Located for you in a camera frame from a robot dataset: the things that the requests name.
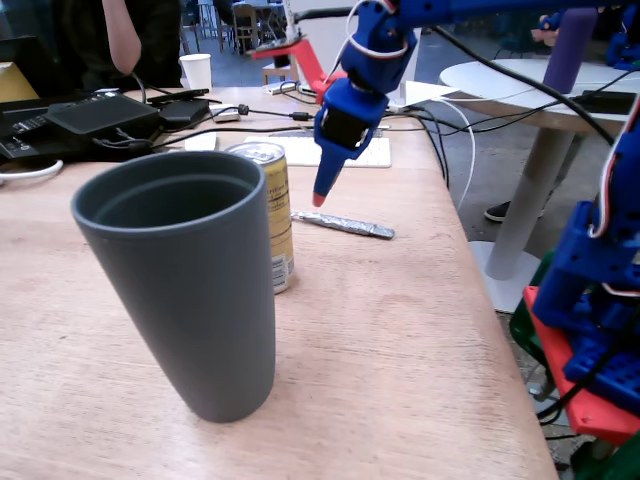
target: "yellow can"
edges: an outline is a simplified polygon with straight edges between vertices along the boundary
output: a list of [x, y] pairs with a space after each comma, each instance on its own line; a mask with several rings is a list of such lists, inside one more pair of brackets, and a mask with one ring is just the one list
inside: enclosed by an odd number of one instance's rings
[[274, 143], [247, 142], [227, 152], [253, 160], [267, 174], [273, 288], [275, 293], [284, 292], [294, 274], [289, 174], [284, 149]]

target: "gray cup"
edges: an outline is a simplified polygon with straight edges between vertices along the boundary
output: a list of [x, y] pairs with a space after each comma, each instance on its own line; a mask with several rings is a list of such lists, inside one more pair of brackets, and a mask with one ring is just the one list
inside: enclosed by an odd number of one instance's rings
[[214, 422], [259, 408], [275, 369], [262, 169], [227, 153], [150, 155], [89, 181], [72, 211], [187, 405]]

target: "black shoe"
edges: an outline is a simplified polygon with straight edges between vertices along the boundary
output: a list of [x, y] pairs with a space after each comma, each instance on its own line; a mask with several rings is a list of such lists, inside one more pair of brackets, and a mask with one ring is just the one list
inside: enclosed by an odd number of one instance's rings
[[[488, 208], [484, 212], [484, 216], [487, 220], [491, 220], [492, 222], [502, 223], [509, 211], [509, 205], [511, 205], [511, 202], [504, 202], [502, 205], [496, 205], [495, 207]], [[544, 210], [540, 212], [540, 216], [538, 218], [542, 215], [544, 215]]]

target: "purple cylinder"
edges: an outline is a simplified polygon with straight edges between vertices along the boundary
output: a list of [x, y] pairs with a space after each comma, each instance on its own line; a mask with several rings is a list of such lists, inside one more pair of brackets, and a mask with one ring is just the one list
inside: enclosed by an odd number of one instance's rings
[[597, 20], [595, 8], [571, 8], [565, 12], [544, 77], [545, 85], [560, 93], [571, 92]]

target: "white paper cup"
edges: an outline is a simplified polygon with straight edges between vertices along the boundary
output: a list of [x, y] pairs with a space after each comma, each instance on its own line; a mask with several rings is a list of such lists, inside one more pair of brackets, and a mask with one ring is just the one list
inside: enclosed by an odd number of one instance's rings
[[184, 55], [180, 57], [180, 62], [182, 63], [182, 68], [184, 68], [184, 73], [187, 75], [190, 89], [212, 88], [211, 55], [208, 53]]

